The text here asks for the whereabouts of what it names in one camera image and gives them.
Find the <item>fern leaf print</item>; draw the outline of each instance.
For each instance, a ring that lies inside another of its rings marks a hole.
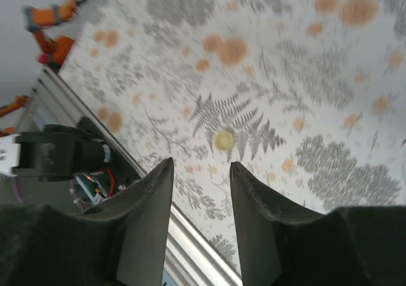
[[[211,93],[205,100],[200,95],[189,118],[190,121],[195,121],[193,137],[203,129],[213,153],[216,134],[223,130],[231,131],[235,136],[236,150],[227,152],[227,161],[231,161],[234,152],[242,160],[247,145],[251,148],[251,159],[254,159],[260,145],[264,153],[267,153],[269,149],[274,150],[285,143],[285,139],[275,133],[269,120],[261,126],[264,115],[260,115],[258,111],[258,107],[252,108],[250,98],[242,100],[237,93],[220,100],[213,100]]]

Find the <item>white wall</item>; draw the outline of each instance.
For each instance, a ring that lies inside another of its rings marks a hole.
[[[66,0],[0,0],[0,106],[13,101],[15,94],[27,94],[41,66],[36,62],[40,49],[24,28],[21,7],[46,8]],[[64,34],[75,37],[88,18],[92,6],[85,6],[75,21],[47,30],[51,37]],[[12,126],[16,117],[0,119],[0,127]]]

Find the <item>yellow coin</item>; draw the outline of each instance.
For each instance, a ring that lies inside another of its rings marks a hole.
[[[221,131],[214,139],[214,145],[221,151],[229,151],[235,143],[234,135],[228,131]]]

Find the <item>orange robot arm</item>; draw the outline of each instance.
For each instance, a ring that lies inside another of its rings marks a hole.
[[[34,32],[38,29],[57,26],[70,21],[76,14],[76,10],[82,1],[68,0],[63,5],[51,5],[50,8],[35,9],[33,7],[23,7],[23,12],[27,21],[27,30]]]
[[[13,103],[5,105],[0,108],[0,117],[3,117],[7,114],[14,112],[15,110],[18,110],[19,108],[22,108],[27,101],[28,101],[27,96],[16,96],[15,101]]]
[[[32,33],[37,41],[41,51],[46,55],[52,55],[56,50],[56,44],[49,40],[42,30],[36,30]]]
[[[0,137],[5,137],[14,133],[15,128],[13,126],[0,129]]]
[[[47,65],[58,65],[62,66],[66,58],[68,57],[69,51],[74,45],[75,41],[66,36],[60,36],[55,39],[54,45],[56,49],[52,53],[45,53],[39,55],[37,61],[42,64]]]

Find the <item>gray leaf pattern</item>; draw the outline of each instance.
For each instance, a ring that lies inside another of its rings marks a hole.
[[[147,156],[142,157],[143,164],[150,167],[157,166],[164,158],[156,152],[152,152]]]
[[[122,0],[112,0],[113,4],[115,5],[115,11],[116,13],[125,19],[125,21],[132,25],[135,26],[137,24],[137,19],[135,18],[135,15],[131,8],[123,2]]]
[[[153,39],[164,46],[175,47],[179,46],[179,39],[176,37],[176,32],[165,26],[158,25],[156,23],[144,23],[143,24],[144,32],[152,36]]]
[[[214,0],[148,0],[147,12],[157,21],[179,26],[203,25],[213,15]]]
[[[137,137],[143,138],[148,134],[148,127],[142,123],[137,121],[134,117],[131,117],[127,124],[124,126],[124,130],[126,132],[126,136],[130,136],[133,138],[133,131]]]
[[[195,96],[203,77],[196,74],[189,64],[176,64],[171,59],[162,60],[160,65],[143,58],[147,62],[145,74],[155,82],[162,82],[166,97],[176,101],[183,89],[190,96]]]
[[[110,0],[96,0],[95,10],[92,10],[91,20],[90,22],[93,25],[97,25],[102,22],[105,18],[105,13],[102,10],[102,6],[106,6]]]
[[[259,69],[262,71],[263,79],[270,80],[277,75],[277,68],[271,62],[271,59],[264,55],[264,49],[261,48],[259,56]]]
[[[345,51],[328,48],[309,54],[305,48],[286,40],[278,42],[276,49],[290,58],[283,58],[286,79],[291,84],[302,84],[313,102],[328,103],[341,110],[353,100],[352,88],[339,78],[347,61]]]
[[[86,88],[95,99],[104,103],[106,100],[105,92],[100,89],[100,81],[88,70],[82,70],[84,88]]]
[[[270,105],[276,102],[284,103],[284,107],[282,109],[284,114],[289,112],[308,112],[314,115],[313,110],[303,102],[302,97],[294,87],[291,86],[287,91],[283,91],[280,88],[280,84],[278,84],[276,80],[272,80],[269,87],[264,87],[254,81],[251,81],[250,84],[240,82],[237,86],[237,90],[239,90],[241,93],[250,92],[256,99],[266,97]]]
[[[210,242],[213,247],[215,247],[216,250],[225,258],[228,264],[235,268],[236,265],[233,262],[233,256],[237,251],[235,250],[233,244],[231,244],[227,239],[223,238],[221,234],[212,237]]]
[[[254,159],[258,148],[263,145],[266,153],[268,146],[274,150],[285,143],[285,139],[275,134],[275,128],[270,127],[270,121],[266,121],[261,127],[263,114],[258,113],[258,107],[248,109],[251,99],[240,100],[239,94],[235,93],[227,99],[213,100],[212,94],[203,100],[200,95],[197,98],[195,110],[190,120],[195,120],[193,137],[204,128],[205,137],[213,152],[214,136],[222,129],[235,133],[237,151],[240,160],[244,158],[247,143],[251,147],[251,159]],[[227,160],[231,160],[232,152],[227,154]]]
[[[357,165],[344,143],[324,144],[322,135],[307,137],[296,149],[298,166],[313,176],[308,186],[324,208],[340,205],[393,205],[400,192],[399,181],[388,176],[385,165]]]
[[[141,65],[131,64],[133,51],[132,45],[127,46],[111,58],[110,65],[106,68],[106,78],[117,96],[123,94],[127,88],[137,85],[136,80],[144,77]]]
[[[179,129],[176,127],[170,131],[164,129],[165,125],[169,122],[168,118],[158,119],[149,116],[148,112],[145,111],[150,125],[152,126],[152,132],[155,136],[155,140],[159,140],[158,136],[162,137],[166,141],[166,150],[170,154],[172,152],[172,146],[176,145],[182,149],[182,152],[189,158],[192,158],[194,154],[197,158],[202,158],[207,156],[207,148],[205,146],[193,145],[188,146],[189,137],[184,136],[179,138]]]
[[[231,199],[226,196],[221,202],[221,209],[227,216],[233,215],[233,205]]]
[[[188,200],[189,206],[192,209],[205,209],[205,214],[209,219],[225,219],[225,215],[222,211],[216,207],[214,200],[203,194],[203,188],[196,183],[193,178],[181,179],[177,173],[175,173],[175,188],[181,196],[185,196]]]
[[[393,32],[403,39],[406,37],[406,0],[383,0],[384,8],[388,13],[396,16]]]
[[[271,9],[274,14],[292,13],[292,6],[283,0],[236,0],[241,6],[248,6],[255,13],[262,13],[266,8]]]

